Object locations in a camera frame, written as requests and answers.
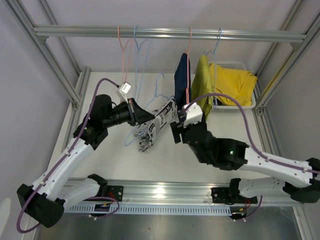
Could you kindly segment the blue hanger of print trousers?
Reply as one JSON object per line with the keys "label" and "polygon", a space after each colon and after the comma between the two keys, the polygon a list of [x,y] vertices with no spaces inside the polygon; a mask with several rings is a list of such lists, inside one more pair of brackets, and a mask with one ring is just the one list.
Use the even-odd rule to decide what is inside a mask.
{"label": "blue hanger of print trousers", "polygon": [[[145,105],[144,110],[147,110],[148,106],[149,106],[155,99],[157,99],[157,98],[159,98],[159,97],[165,98],[167,101],[174,98],[173,95],[171,95],[171,96],[166,96],[166,95],[164,95],[164,94],[162,94],[162,93],[161,93],[161,94],[158,93],[158,82],[159,82],[159,80],[160,80],[160,77],[162,77],[163,79],[165,79],[165,74],[164,74],[164,73],[159,73],[158,76],[156,77],[156,80],[155,80],[155,89],[154,89],[153,98]],[[125,147],[128,147],[128,146],[131,145],[138,137],[141,137],[141,136],[142,136],[141,133],[138,133],[137,135],[135,135],[135,131],[138,130],[138,127],[139,127],[139,125],[138,125],[138,126],[135,126],[135,127],[133,128],[133,130],[132,130],[132,131],[128,134],[128,136],[126,137],[126,139],[125,139],[125,141],[124,141],[124,146],[125,146]],[[134,138],[133,138],[130,142],[128,142],[129,138],[130,138],[132,135],[134,136]]]}

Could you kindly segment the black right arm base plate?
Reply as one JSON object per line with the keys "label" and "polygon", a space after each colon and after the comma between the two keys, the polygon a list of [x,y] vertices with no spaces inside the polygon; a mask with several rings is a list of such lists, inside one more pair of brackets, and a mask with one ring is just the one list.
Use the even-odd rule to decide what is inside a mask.
{"label": "black right arm base plate", "polygon": [[212,187],[211,198],[213,203],[225,205],[258,203],[258,198],[256,196],[246,198],[241,196],[238,190],[232,190],[229,187]]}

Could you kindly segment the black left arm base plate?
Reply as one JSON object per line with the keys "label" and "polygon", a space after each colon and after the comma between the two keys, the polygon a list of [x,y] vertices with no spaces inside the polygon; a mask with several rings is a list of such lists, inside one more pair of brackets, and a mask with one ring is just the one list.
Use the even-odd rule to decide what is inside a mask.
{"label": "black left arm base plate", "polygon": [[124,196],[124,187],[122,185],[108,185],[102,191],[102,196],[113,198],[118,202],[122,202]]}

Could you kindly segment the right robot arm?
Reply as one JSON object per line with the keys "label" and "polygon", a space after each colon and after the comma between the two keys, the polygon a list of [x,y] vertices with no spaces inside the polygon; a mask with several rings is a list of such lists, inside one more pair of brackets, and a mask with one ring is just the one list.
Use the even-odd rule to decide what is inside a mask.
{"label": "right robot arm", "polygon": [[313,204],[320,200],[320,161],[287,159],[259,151],[252,143],[232,138],[214,137],[207,129],[204,114],[195,119],[170,124],[175,143],[187,144],[197,160],[223,171],[250,171],[265,178],[233,178],[228,188],[228,198],[240,202],[243,198],[257,196],[288,196],[290,199]]}

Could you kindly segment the yellow trousers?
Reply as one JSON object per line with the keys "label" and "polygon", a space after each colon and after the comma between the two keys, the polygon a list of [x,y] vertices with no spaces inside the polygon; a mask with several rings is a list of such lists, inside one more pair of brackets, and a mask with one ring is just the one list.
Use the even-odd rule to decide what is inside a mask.
{"label": "yellow trousers", "polygon": [[257,76],[248,70],[225,68],[215,63],[209,64],[209,71],[216,93],[232,97],[243,108],[253,105]]}

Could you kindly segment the blue hanger of yellow trousers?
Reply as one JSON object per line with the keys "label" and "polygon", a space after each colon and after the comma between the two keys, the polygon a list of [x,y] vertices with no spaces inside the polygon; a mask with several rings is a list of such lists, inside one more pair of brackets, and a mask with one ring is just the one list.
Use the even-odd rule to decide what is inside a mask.
{"label": "blue hanger of yellow trousers", "polygon": [[137,41],[137,28],[138,28],[138,26],[136,25],[133,30],[133,40],[136,45],[136,59],[135,59],[135,72],[134,72],[134,86],[135,86],[134,98],[135,98],[136,102],[139,101],[139,96],[140,96],[141,86],[142,86],[142,81],[143,81],[143,74],[145,72],[145,68],[143,68],[142,74],[141,74],[141,79],[140,79],[140,81],[138,81],[138,69],[139,69],[139,65],[140,65],[141,50],[142,50],[143,44],[149,41],[147,38],[145,38],[141,42]]}

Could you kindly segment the black white print trousers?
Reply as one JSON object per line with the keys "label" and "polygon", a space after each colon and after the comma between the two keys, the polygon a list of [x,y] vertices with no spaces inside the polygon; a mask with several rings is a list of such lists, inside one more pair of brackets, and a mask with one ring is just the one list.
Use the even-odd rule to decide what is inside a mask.
{"label": "black white print trousers", "polygon": [[178,107],[176,100],[171,97],[159,109],[153,110],[154,119],[139,125],[133,132],[138,138],[138,151],[147,152],[157,141],[163,130],[176,118]]}

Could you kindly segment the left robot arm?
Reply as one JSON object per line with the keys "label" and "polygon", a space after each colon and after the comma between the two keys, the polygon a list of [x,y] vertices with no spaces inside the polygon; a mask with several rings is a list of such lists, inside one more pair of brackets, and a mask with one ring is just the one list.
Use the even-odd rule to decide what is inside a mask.
{"label": "left robot arm", "polygon": [[31,185],[22,184],[17,190],[21,210],[38,224],[50,228],[59,222],[64,211],[86,200],[106,199],[108,182],[97,174],[90,174],[69,190],[63,187],[75,170],[108,136],[108,129],[127,123],[131,126],[144,124],[155,116],[142,109],[134,98],[112,106],[109,95],[93,97],[88,113],[77,127],[59,160]]}

